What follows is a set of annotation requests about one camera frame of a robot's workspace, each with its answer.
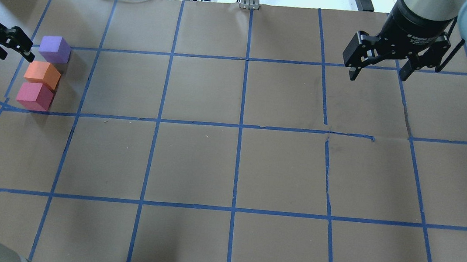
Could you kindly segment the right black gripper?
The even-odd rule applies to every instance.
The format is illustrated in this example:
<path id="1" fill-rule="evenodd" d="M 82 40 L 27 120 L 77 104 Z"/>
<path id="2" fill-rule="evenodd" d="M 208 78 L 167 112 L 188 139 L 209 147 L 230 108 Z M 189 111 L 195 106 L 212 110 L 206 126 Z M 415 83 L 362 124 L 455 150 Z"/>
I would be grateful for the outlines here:
<path id="1" fill-rule="evenodd" d="M 355 81 L 362 69 L 384 60 L 407 60 L 399 71 L 402 82 L 424 67 L 443 70 L 451 59 L 445 54 L 452 47 L 456 10 L 432 13 L 434 16 L 428 17 L 419 7 L 395 3 L 377 35 L 357 31 L 342 53 L 349 79 Z"/>

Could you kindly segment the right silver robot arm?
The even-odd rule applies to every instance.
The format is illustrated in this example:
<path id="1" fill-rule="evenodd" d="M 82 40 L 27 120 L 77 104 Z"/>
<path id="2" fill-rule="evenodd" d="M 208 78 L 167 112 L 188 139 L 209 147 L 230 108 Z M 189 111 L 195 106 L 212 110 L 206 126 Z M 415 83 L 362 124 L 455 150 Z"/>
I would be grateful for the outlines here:
<path id="1" fill-rule="evenodd" d="M 440 72 L 467 47 L 467 0 L 396 0 L 380 32 L 358 31 L 342 53 L 349 78 L 384 60 L 405 60 L 399 70 L 406 81 L 427 67 Z"/>

